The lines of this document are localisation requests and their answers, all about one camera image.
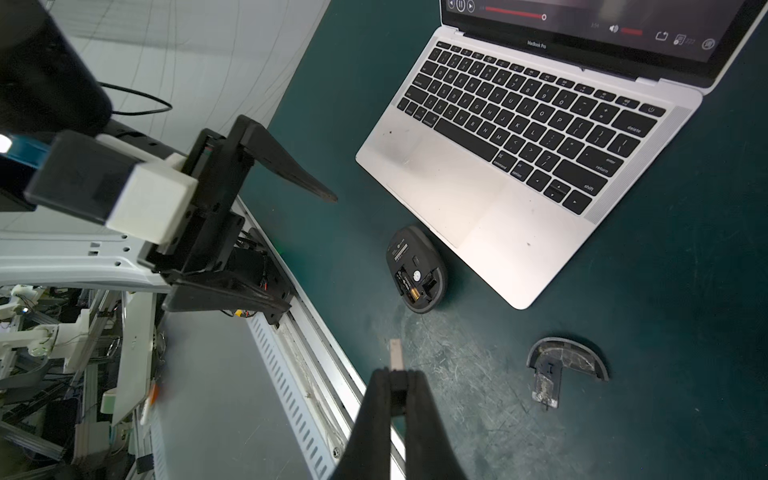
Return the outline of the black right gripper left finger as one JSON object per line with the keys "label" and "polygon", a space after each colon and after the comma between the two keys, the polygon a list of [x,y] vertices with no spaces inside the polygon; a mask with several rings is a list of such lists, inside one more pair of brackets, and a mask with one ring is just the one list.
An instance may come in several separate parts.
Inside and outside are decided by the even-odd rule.
{"label": "black right gripper left finger", "polygon": [[373,372],[351,436],[331,479],[389,479],[392,413],[390,371]]}

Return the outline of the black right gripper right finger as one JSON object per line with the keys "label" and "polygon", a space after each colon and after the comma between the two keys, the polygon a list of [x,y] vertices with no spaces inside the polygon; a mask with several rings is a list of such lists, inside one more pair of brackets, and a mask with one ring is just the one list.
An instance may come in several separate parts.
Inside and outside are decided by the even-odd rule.
{"label": "black right gripper right finger", "polygon": [[389,373],[391,415],[405,418],[406,479],[466,479],[424,372]]}

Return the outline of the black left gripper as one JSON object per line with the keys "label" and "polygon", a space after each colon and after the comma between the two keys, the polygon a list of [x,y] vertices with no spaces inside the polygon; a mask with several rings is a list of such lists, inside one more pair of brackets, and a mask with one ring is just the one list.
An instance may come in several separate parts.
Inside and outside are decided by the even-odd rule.
{"label": "black left gripper", "polygon": [[239,115],[227,136],[203,130],[182,172],[198,181],[171,239],[144,244],[139,264],[170,287],[162,308],[169,313],[240,310],[261,313],[277,327],[290,309],[294,287],[275,254],[233,206],[245,177],[260,163],[277,176],[329,203],[338,196],[308,173],[259,122]]}

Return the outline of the black mouse battery cover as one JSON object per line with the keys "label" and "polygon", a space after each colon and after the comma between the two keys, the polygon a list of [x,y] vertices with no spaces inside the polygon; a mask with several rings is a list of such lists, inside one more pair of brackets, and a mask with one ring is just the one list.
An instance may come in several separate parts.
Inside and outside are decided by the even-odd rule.
{"label": "black mouse battery cover", "polygon": [[526,366],[533,371],[532,399],[547,409],[557,409],[565,370],[598,381],[610,380],[603,359],[591,348],[563,337],[545,337],[529,350]]}

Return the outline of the black wireless mouse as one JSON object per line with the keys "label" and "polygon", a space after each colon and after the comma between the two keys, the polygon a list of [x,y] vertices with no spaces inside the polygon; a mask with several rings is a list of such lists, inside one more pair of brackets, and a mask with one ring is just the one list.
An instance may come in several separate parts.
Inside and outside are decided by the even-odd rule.
{"label": "black wireless mouse", "polygon": [[447,268],[417,226],[404,227],[393,235],[387,246],[386,262],[398,294],[412,312],[425,314],[443,300]]}

